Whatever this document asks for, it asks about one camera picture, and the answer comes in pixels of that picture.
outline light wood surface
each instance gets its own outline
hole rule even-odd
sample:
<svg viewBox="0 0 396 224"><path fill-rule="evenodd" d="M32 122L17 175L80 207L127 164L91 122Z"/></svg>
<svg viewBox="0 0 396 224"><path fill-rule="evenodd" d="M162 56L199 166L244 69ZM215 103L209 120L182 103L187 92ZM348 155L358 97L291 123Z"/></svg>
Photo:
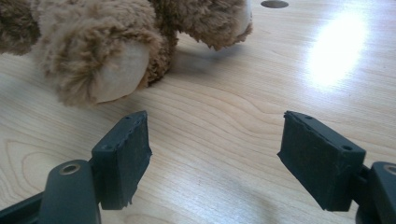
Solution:
<svg viewBox="0 0 396 224"><path fill-rule="evenodd" d="M0 56L0 209L88 160L123 116L148 111L150 165L133 204L103 223L355 223L322 211L284 167L283 113L311 115L396 162L396 2L253 0L254 32L219 52L180 36L151 88L96 108L65 107L29 55Z"/></svg>

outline hole in table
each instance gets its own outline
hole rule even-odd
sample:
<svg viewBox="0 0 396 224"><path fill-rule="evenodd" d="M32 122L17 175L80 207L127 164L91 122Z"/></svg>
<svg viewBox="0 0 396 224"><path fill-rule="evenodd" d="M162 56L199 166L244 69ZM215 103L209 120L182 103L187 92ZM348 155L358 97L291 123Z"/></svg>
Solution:
<svg viewBox="0 0 396 224"><path fill-rule="evenodd" d="M282 8L288 7L289 3L281 0L267 0L262 2L263 7L270 7L270 8Z"/></svg>

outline stuffed animal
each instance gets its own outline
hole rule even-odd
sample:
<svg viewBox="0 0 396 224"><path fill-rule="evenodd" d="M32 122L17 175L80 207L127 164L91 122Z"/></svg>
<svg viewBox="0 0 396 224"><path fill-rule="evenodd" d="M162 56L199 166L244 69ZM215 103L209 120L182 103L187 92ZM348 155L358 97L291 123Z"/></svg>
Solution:
<svg viewBox="0 0 396 224"><path fill-rule="evenodd" d="M117 100L158 80L177 32L219 50L251 30L250 0L0 0L0 53L32 51L66 105Z"/></svg>

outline fluffy brown fur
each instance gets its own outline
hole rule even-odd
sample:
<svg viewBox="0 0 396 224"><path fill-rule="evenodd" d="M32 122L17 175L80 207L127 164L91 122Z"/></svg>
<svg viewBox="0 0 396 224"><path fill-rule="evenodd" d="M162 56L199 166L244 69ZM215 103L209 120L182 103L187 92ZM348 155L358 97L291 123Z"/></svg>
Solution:
<svg viewBox="0 0 396 224"><path fill-rule="evenodd" d="M43 28L35 54L66 105L96 103L91 96L96 74L128 41L150 47L146 78L163 66L158 59L163 39L148 1L57 1L46 9L49 13L38 17Z"/></svg>
<svg viewBox="0 0 396 224"><path fill-rule="evenodd" d="M26 0L0 0L0 53L25 54L39 35Z"/></svg>
<svg viewBox="0 0 396 224"><path fill-rule="evenodd" d="M149 47L142 88L169 69L177 32L214 49L251 32L250 24L235 33L235 13L246 0L31 0L30 8L24 0L0 3L0 53L23 54L40 35L35 58L66 105L98 103L92 95L98 73L131 41Z"/></svg>
<svg viewBox="0 0 396 224"><path fill-rule="evenodd" d="M245 41L252 31L250 24L242 35L235 35L238 21L235 13L245 6L245 0L152 0L161 26L172 35L175 30L203 41L219 50Z"/></svg>

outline wood grain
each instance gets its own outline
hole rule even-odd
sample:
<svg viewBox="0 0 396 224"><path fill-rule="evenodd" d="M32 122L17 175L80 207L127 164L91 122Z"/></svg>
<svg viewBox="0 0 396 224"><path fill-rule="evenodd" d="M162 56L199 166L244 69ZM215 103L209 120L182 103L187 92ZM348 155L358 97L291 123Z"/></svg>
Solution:
<svg viewBox="0 0 396 224"><path fill-rule="evenodd" d="M396 2L252 1L254 32L215 52L180 36L152 87L95 108L57 102L30 56L0 56L0 209L87 160L123 116L148 111L150 166L133 205L103 223L355 223L320 210L283 166L283 113L309 114L396 162Z"/></svg>

